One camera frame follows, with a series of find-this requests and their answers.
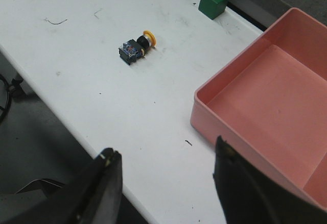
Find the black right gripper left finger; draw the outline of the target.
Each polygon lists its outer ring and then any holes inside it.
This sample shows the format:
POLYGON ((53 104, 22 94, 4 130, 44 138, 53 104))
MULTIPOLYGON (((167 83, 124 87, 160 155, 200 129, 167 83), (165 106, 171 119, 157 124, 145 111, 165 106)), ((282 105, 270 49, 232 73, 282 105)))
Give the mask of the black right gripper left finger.
POLYGON ((121 199, 122 156, 105 148, 49 197, 41 190, 2 193, 1 223, 116 223, 121 199))

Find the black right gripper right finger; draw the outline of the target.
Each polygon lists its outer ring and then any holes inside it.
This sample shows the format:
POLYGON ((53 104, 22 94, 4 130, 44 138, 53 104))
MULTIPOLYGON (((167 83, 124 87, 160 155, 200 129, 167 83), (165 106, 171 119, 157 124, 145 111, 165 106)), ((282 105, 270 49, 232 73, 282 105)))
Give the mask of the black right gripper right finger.
POLYGON ((213 178, 227 223, 326 223, 326 212, 268 178, 221 136, 213 178))

